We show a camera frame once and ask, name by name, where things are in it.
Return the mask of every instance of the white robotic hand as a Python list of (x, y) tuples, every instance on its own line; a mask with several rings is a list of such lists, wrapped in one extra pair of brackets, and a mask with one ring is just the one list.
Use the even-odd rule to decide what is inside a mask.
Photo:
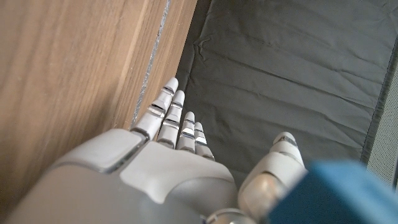
[(139, 132), (149, 140), (153, 140), (159, 132), (156, 141), (164, 146), (214, 160), (213, 154), (207, 147), (202, 125), (199, 122), (195, 123), (195, 115), (192, 112), (185, 115), (181, 135), (176, 144), (185, 99), (184, 92), (176, 91), (177, 87), (176, 78), (167, 82), (157, 99), (148, 107), (145, 115), (131, 131)]
[(294, 138), (277, 137), (238, 196), (192, 112), (177, 140), (185, 99), (177, 87), (172, 78), (131, 131), (111, 129), (61, 157), (6, 223), (261, 221), (305, 173)]

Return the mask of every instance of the blue object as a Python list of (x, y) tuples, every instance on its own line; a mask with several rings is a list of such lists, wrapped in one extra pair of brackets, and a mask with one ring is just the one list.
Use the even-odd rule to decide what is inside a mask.
[(317, 162), (269, 221), (398, 224), (398, 196), (361, 164)]

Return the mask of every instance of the robotic finger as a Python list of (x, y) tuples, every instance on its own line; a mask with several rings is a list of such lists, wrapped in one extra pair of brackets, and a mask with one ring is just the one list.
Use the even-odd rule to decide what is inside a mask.
[(179, 90), (175, 93), (173, 102), (167, 112), (157, 137), (157, 142), (172, 149), (175, 149), (175, 143), (177, 142), (184, 99), (185, 94), (183, 91)]
[[(143, 134), (150, 141), (153, 140), (162, 124), (167, 110), (169, 109), (177, 87), (178, 80), (176, 78), (171, 78), (161, 89), (157, 99), (148, 107), (146, 113), (136, 123), (131, 131)], [(185, 96), (181, 97), (181, 94), (179, 94), (176, 102), (181, 103), (184, 98)]]
[(190, 111), (185, 115), (182, 123), (180, 139), (178, 140), (178, 150), (186, 150), (195, 153), (195, 115)]
[(211, 150), (209, 149), (209, 147), (207, 147), (205, 133), (203, 132), (203, 127), (199, 122), (195, 123), (194, 136), (195, 136), (196, 154), (214, 161), (215, 159), (213, 153), (211, 153)]

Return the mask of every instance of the wood grain surface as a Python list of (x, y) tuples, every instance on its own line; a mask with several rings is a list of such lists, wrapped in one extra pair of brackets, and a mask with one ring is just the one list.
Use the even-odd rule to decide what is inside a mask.
[[(141, 108), (175, 75), (195, 4), (172, 1)], [(129, 127), (164, 7), (0, 2), (0, 221), (54, 160)]]
[[(164, 83), (175, 76), (196, 4), (197, 0), (171, 2), (141, 108), (147, 108)], [(138, 118), (144, 113), (140, 110)]]

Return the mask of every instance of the wrinkled fabric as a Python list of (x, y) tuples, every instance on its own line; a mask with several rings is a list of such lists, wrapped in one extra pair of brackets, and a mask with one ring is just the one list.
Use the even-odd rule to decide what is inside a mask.
[(198, 1), (177, 72), (238, 185), (281, 131), (306, 166), (359, 160), (398, 31), (398, 1)]

